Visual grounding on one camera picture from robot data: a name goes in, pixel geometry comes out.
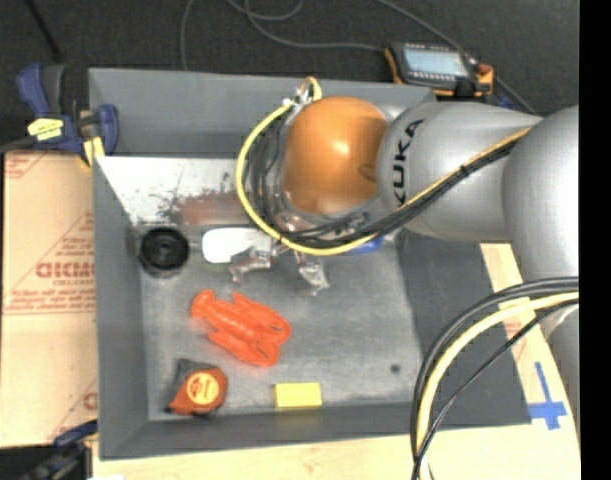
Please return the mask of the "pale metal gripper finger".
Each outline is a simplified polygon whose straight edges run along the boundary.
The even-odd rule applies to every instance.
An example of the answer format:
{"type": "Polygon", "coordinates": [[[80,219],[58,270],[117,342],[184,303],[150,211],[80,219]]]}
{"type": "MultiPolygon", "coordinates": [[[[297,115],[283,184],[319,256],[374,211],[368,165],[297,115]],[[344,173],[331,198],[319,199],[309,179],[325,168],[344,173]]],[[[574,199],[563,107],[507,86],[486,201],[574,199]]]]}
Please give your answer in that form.
{"type": "Polygon", "coordinates": [[[299,279],[298,286],[302,295],[315,297],[321,291],[330,288],[324,265],[317,257],[301,252],[295,252],[294,257],[299,279]]]}
{"type": "Polygon", "coordinates": [[[271,254],[251,247],[232,258],[228,270],[234,283],[242,283],[248,273],[266,271],[272,266],[271,254]]]}

